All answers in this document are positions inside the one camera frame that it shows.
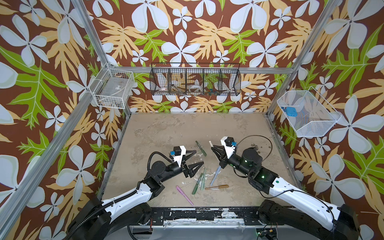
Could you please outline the dark green pen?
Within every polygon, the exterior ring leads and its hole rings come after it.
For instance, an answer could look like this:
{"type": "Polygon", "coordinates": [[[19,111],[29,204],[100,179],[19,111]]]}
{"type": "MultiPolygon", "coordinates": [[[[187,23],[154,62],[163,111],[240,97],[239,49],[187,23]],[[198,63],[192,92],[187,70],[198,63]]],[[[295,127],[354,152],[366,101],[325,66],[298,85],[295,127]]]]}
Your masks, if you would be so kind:
{"type": "Polygon", "coordinates": [[[194,189],[193,189],[193,191],[192,191],[192,195],[195,195],[195,194],[196,194],[196,192],[197,192],[197,190],[198,190],[198,188],[199,188],[200,182],[202,181],[202,178],[203,178],[203,177],[204,177],[204,174],[201,173],[200,176],[199,176],[199,178],[198,178],[198,181],[196,182],[196,184],[195,184],[195,186],[194,186],[194,189]]]}
{"type": "Polygon", "coordinates": [[[196,145],[198,146],[198,148],[200,149],[200,151],[202,152],[202,154],[206,157],[207,153],[203,149],[202,145],[198,141],[195,141],[195,142],[196,142],[196,145]]]}

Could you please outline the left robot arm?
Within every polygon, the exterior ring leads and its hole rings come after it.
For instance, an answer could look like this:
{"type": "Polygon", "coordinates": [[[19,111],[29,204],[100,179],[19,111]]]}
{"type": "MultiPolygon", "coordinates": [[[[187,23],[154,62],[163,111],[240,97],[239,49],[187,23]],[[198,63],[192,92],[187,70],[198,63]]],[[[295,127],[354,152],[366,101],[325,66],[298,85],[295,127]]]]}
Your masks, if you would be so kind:
{"type": "Polygon", "coordinates": [[[103,240],[117,220],[137,206],[144,206],[164,189],[163,182],[184,174],[193,178],[204,162],[187,165],[187,160],[197,151],[187,151],[184,146],[174,147],[170,156],[152,152],[147,162],[147,174],[137,186],[119,196],[88,201],[72,220],[66,231],[66,240],[103,240]]]}

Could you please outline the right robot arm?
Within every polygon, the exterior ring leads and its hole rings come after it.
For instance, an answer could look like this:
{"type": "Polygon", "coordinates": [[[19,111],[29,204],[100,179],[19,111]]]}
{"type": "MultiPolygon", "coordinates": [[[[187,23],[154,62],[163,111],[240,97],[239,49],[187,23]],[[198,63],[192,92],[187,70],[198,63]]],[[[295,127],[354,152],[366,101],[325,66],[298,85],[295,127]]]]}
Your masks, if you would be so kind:
{"type": "Polygon", "coordinates": [[[320,200],[287,182],[262,166],[262,157],[254,148],[236,155],[236,147],[212,146],[220,166],[231,166],[244,174],[249,184],[266,199],[258,208],[261,221],[288,225],[319,240],[357,240],[361,236],[357,214],[349,206],[320,200]]]}

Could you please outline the blue pen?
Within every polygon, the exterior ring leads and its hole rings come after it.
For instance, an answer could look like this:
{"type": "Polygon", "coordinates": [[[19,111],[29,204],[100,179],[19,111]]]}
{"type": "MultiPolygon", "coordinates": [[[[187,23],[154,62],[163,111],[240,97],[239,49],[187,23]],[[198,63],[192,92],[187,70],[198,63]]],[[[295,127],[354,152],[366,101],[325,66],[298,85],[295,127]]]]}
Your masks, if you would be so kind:
{"type": "Polygon", "coordinates": [[[221,172],[221,169],[222,169],[221,166],[218,166],[217,170],[215,171],[214,177],[213,177],[213,179],[212,179],[212,181],[211,181],[211,183],[210,183],[210,186],[211,186],[211,187],[212,187],[213,184],[215,183],[215,180],[217,179],[219,173],[221,172]]]}

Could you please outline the brown pen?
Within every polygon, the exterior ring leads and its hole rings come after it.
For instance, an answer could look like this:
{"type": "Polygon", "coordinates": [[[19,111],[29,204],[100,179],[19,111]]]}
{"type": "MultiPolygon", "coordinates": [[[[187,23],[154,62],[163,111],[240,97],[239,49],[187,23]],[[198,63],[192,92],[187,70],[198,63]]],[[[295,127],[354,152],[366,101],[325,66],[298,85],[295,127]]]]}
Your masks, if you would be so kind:
{"type": "Polygon", "coordinates": [[[219,189],[226,189],[229,188],[229,185],[219,185],[219,186],[212,186],[212,187],[207,187],[205,190],[219,190],[219,189]]]}

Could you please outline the pink pen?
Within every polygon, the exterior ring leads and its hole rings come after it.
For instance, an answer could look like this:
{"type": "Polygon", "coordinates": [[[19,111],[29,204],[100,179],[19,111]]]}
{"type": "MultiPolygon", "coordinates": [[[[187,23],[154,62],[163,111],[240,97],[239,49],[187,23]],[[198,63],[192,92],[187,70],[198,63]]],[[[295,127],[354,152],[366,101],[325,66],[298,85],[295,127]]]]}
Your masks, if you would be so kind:
{"type": "Polygon", "coordinates": [[[188,203],[191,206],[194,206],[194,203],[190,200],[190,198],[185,194],[185,192],[179,186],[176,186],[176,189],[188,201],[188,203]]]}

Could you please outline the white tape roll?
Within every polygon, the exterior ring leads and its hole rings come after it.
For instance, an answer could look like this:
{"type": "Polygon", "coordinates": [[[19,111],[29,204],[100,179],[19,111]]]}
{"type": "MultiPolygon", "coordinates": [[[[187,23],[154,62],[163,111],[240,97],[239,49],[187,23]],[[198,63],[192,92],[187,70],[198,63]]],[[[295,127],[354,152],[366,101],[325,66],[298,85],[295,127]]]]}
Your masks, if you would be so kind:
{"type": "Polygon", "coordinates": [[[190,92],[201,92],[203,88],[200,85],[190,85],[189,86],[189,91],[190,92]]]}

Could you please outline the blue object in basket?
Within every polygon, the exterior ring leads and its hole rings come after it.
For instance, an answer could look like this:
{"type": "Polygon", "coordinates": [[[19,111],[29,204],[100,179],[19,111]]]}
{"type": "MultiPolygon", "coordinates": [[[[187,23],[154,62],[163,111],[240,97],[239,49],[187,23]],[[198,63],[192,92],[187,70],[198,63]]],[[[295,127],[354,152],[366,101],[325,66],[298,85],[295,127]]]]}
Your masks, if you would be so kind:
{"type": "Polygon", "coordinates": [[[294,107],[284,107],[284,112],[286,113],[286,115],[288,117],[297,117],[298,116],[298,112],[296,110],[296,108],[294,107]]]}

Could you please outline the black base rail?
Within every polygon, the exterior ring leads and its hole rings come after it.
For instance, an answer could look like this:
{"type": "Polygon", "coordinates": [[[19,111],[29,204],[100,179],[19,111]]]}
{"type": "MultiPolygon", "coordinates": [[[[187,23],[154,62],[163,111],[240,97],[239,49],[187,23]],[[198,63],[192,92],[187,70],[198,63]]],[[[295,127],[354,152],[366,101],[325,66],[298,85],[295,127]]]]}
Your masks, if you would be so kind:
{"type": "Polygon", "coordinates": [[[240,225],[261,226],[258,207],[197,207],[197,208],[160,208],[129,211],[132,224],[154,226],[164,225],[166,221],[191,220],[193,222],[213,223],[216,220],[239,220],[240,225]]]}

